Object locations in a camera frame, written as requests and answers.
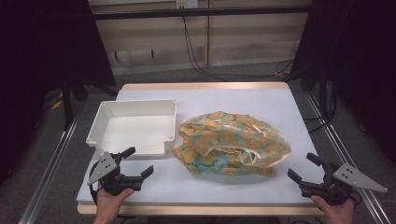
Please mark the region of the metal floor rail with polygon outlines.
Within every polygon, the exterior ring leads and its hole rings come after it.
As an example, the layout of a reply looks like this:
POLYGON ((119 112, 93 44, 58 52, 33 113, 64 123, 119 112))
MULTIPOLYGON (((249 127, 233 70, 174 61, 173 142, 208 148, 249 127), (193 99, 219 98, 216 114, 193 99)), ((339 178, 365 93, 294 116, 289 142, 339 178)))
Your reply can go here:
MULTIPOLYGON (((320 111, 319 102, 316 96, 313 93, 308 93, 306 95, 309 104, 314 111, 314 113, 318 116, 318 120, 321 128, 327 134, 330 142, 332 143, 332 147, 337 153, 339 159, 342 163, 347 163, 355 168, 357 165, 351 158, 349 152, 347 151, 346 146, 340 139, 338 133, 332 126, 331 122, 325 118, 324 114, 320 111)), ((391 224, 391 221, 386 214, 381 202, 375 196, 375 193, 370 189, 357 189, 357 192, 360 194, 362 201, 365 206, 368 208, 370 214, 375 220, 376 224, 391 224)))
POLYGON ((68 127, 64 130, 62 137, 49 161, 46 171, 40 179, 40 182, 35 189, 35 193, 33 194, 31 200, 24 209, 18 224, 35 224, 35 220, 38 216, 43 202, 48 195, 51 183, 53 182, 59 165, 64 157, 64 153, 66 152, 70 140, 76 129, 76 126, 78 125, 78 120, 79 115, 76 115, 71 120, 68 127))

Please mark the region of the black curtain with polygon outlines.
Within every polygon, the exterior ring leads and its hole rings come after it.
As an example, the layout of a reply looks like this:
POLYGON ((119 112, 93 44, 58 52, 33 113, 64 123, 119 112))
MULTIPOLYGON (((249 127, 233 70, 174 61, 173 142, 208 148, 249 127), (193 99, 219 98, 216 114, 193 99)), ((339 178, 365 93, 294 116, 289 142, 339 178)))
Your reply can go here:
POLYGON ((115 79, 88 0, 0 0, 0 186, 52 90, 86 98, 115 79))
POLYGON ((312 0, 291 73, 330 80, 396 163, 396 0, 312 0))

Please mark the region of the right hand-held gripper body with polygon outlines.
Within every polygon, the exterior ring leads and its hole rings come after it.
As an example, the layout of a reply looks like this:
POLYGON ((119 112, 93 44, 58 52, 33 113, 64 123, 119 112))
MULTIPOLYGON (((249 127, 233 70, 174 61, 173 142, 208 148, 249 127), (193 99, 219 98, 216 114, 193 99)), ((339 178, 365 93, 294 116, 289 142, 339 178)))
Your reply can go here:
POLYGON ((324 171, 323 182, 317 184, 301 180, 300 189, 303 197, 310 198, 317 195, 327 204, 336 206, 349 199, 354 189, 388 192, 387 188, 348 163, 338 165, 333 162, 322 162, 320 166, 324 171))

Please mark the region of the person's right hand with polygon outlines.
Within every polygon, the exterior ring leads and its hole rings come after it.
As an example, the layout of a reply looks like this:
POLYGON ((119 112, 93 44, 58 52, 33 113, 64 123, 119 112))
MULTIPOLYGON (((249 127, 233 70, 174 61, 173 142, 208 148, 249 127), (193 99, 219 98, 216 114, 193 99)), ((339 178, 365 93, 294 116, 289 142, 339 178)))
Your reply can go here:
POLYGON ((310 199, 324 213, 327 224, 353 224, 355 204, 352 199, 347 199, 343 204, 332 206, 323 198, 313 195, 310 199))

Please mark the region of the white plastic box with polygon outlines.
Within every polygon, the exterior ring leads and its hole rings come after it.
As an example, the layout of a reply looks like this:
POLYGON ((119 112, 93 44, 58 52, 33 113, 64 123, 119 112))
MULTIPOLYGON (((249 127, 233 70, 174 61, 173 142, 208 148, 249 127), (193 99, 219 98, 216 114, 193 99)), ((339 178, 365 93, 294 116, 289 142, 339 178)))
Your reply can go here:
POLYGON ((162 156, 176 141, 175 99, 103 101, 86 143, 101 155, 135 147, 134 156, 162 156))

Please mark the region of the black horizontal bar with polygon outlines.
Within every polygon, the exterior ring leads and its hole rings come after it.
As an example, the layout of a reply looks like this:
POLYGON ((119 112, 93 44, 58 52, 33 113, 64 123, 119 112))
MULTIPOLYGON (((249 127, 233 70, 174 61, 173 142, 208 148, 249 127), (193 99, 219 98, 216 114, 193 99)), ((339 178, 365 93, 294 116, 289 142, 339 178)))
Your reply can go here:
POLYGON ((99 11, 92 15, 96 20, 127 20, 127 19, 155 19, 174 17, 200 17, 200 16, 231 16, 254 14, 290 14, 305 13, 311 6, 277 6, 277 7, 212 7, 212 8, 184 8, 184 9, 158 9, 140 11, 99 11))

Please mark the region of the person's left hand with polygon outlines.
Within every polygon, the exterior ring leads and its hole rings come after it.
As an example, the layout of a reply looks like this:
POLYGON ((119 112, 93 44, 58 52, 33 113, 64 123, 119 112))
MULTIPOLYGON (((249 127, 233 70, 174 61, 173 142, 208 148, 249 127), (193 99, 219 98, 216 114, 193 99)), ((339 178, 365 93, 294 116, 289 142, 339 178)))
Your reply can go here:
POLYGON ((123 202, 134 193, 125 189, 119 195, 111 195, 104 189, 97 191, 97 209, 92 224, 114 224, 123 202))

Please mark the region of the black metal stand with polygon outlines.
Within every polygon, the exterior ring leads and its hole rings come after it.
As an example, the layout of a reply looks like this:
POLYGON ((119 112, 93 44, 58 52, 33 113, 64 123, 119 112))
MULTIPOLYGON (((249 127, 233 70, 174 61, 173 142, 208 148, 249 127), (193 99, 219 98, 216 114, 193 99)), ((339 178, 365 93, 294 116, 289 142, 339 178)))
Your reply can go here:
POLYGON ((324 119, 329 118, 327 107, 327 78, 326 69, 322 68, 319 75, 319 110, 324 119))
POLYGON ((67 77, 63 77, 62 92, 64 102, 64 130, 66 131, 73 121, 73 109, 67 77))

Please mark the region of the wooden table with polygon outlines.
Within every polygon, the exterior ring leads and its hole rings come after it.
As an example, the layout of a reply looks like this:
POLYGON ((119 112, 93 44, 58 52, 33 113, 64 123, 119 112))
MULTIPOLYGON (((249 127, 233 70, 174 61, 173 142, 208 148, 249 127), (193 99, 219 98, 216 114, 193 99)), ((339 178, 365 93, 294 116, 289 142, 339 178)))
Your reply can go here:
MULTIPOLYGON (((159 83, 126 84, 121 91, 156 91, 156 90, 254 90, 254 89, 288 89, 283 82, 207 82, 207 83, 159 83)), ((181 144, 177 133, 174 147, 181 144)), ((279 204, 128 204, 121 208, 126 216, 318 216, 320 210, 311 202, 309 205, 279 204)))

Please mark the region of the orange and teal patterned bag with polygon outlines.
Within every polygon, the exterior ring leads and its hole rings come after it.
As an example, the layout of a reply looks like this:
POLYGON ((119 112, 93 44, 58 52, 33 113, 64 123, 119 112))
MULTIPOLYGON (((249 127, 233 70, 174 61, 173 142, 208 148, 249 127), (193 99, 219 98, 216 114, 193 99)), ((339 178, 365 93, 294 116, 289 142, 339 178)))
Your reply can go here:
POLYGON ((250 115, 218 111, 178 125, 182 144, 174 156, 193 174, 274 176, 291 153, 271 124, 250 115))

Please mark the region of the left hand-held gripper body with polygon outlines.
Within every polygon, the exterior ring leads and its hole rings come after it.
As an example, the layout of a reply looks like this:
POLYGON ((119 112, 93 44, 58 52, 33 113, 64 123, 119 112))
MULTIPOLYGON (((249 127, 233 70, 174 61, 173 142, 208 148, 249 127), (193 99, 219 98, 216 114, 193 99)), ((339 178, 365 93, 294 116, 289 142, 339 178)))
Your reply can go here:
POLYGON ((125 189, 141 190, 144 182, 141 175, 126 176, 120 172, 121 153, 105 152, 100 160, 92 166, 87 182, 92 197, 97 196, 98 190, 94 190, 92 186, 95 182, 99 182, 101 189, 114 196, 119 195, 125 189))

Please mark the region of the white wall outlet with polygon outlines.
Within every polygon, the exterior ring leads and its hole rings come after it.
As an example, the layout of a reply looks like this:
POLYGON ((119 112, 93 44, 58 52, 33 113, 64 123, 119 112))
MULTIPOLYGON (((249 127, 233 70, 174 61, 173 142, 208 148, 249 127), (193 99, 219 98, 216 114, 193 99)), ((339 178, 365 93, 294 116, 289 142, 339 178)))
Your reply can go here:
POLYGON ((177 8, 198 8, 198 0, 176 0, 177 8))

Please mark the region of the pale table mat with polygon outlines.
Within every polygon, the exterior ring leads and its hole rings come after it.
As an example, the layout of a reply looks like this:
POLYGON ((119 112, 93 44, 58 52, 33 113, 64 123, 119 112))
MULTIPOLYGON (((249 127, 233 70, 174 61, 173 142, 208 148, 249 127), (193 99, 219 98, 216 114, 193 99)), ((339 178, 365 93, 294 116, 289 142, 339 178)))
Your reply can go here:
POLYGON ((162 156, 132 155, 120 164, 125 175, 138 175, 153 166, 154 172, 142 189, 127 199, 128 204, 279 204, 309 205, 310 199, 287 175, 289 169, 311 182, 324 173, 306 155, 315 147, 300 110, 288 89, 254 90, 156 90, 121 91, 114 101, 175 99, 176 126, 209 112, 231 112, 266 121, 285 136, 291 153, 276 164, 276 174, 210 175, 192 174, 168 150, 162 156))

